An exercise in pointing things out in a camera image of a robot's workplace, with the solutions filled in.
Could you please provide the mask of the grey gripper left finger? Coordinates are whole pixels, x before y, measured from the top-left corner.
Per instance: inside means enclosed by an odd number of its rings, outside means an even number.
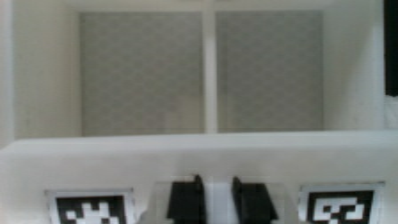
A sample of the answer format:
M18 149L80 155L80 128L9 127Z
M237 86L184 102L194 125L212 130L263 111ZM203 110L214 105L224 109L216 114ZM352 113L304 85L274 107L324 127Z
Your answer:
M173 183L168 218L173 224L207 224L205 185L201 176Z

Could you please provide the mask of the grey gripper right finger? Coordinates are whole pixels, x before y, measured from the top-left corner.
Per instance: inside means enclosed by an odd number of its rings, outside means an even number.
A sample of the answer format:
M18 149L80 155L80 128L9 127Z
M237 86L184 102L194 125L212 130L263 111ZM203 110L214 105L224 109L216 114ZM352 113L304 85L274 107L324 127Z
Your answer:
M267 185L263 183L244 183L233 178L233 201L240 224L272 224L279 218L271 198Z

